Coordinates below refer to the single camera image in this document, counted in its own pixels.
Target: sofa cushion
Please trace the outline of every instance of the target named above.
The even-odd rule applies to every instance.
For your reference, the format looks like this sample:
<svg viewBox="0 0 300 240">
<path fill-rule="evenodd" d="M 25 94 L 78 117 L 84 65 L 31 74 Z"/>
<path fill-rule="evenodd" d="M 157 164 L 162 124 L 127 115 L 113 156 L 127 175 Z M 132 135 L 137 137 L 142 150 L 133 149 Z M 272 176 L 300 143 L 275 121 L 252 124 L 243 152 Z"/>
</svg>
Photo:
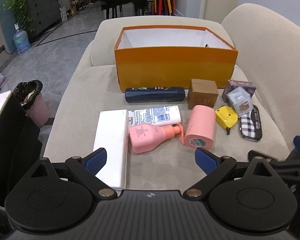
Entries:
<svg viewBox="0 0 300 240">
<path fill-rule="evenodd" d="M 288 147 L 300 135 L 300 28 L 257 4 L 242 4 L 221 23 L 238 49 L 237 64 Z"/>
<path fill-rule="evenodd" d="M 91 54 L 92 64 L 94 66 L 114 65 L 114 45 L 119 38 L 122 28 L 135 25 L 189 25 L 207 27 L 232 45 L 229 35 L 221 24 L 213 21 L 162 15 L 123 17 L 109 19 L 100 24 L 94 39 Z"/>
<path fill-rule="evenodd" d="M 233 78 L 246 80 L 243 72 L 235 68 Z M 221 107 L 222 90 L 215 109 Z M 247 161 L 247 153 L 254 149 L 279 159 L 288 156 L 285 141 L 266 110 L 255 96 L 259 108 L 263 138 L 259 142 L 243 139 L 238 124 L 230 132 L 216 123 L 216 134 L 211 152 L 218 156 L 230 155 L 238 161 Z M 44 156 L 52 162 L 64 162 L 67 158 L 86 156 L 93 144 L 100 111 L 115 109 L 144 109 L 156 106 L 178 105 L 182 124 L 186 129 L 191 110 L 186 99 L 182 102 L 130 103 L 120 92 L 115 65 L 82 68 L 71 78 L 61 100 Z M 136 155 L 128 146 L 127 188 L 140 190 L 179 189 L 184 191 L 205 176 L 194 161 L 194 149 L 185 147 L 178 138 L 167 140 L 155 150 Z"/>
</svg>

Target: blue wall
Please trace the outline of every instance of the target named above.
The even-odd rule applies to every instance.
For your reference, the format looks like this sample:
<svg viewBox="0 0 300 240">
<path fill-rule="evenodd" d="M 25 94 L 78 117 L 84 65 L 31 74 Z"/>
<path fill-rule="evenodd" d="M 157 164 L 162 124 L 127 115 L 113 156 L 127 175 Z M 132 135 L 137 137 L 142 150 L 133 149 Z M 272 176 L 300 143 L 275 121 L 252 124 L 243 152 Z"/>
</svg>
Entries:
<svg viewBox="0 0 300 240">
<path fill-rule="evenodd" d="M 15 51 L 16 47 L 13 42 L 13 35 L 16 33 L 14 24 L 16 23 L 16 18 L 11 10 L 3 11 L 0 8 L 0 25 L 2 29 L 3 36 L 6 40 L 9 51 L 12 53 Z"/>
</svg>

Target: logo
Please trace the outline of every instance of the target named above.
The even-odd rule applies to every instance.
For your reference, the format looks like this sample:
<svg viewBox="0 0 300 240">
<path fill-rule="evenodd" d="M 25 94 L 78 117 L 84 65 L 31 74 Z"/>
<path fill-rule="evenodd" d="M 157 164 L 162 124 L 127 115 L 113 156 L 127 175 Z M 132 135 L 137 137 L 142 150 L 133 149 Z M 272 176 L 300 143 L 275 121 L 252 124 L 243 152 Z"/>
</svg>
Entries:
<svg viewBox="0 0 300 240">
<path fill-rule="evenodd" d="M 152 192 L 150 192 L 150 193 L 148 193 L 146 196 L 149 197 L 149 198 L 152 198 L 152 197 L 155 197 L 155 194 L 152 193 Z"/>
</svg>

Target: wall outlet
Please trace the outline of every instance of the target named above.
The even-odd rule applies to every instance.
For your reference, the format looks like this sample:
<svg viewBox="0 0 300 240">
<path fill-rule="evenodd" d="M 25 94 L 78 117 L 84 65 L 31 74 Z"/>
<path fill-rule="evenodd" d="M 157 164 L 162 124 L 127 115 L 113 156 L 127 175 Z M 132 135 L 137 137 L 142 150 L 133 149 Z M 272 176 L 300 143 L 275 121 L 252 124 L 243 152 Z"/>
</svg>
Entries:
<svg viewBox="0 0 300 240">
<path fill-rule="evenodd" d="M 2 46 L 0 47 L 0 54 L 1 54 L 5 49 L 6 49 L 5 46 L 2 45 Z"/>
</svg>

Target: box lid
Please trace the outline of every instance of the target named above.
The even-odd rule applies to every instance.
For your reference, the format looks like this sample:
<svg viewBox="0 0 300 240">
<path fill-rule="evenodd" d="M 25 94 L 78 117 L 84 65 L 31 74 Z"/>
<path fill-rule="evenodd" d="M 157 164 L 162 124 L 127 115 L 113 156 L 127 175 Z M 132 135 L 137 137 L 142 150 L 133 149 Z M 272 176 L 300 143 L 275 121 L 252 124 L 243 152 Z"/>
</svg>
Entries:
<svg viewBox="0 0 300 240">
<path fill-rule="evenodd" d="M 191 79 L 192 92 L 218 94 L 216 82 L 204 79 Z"/>
</svg>

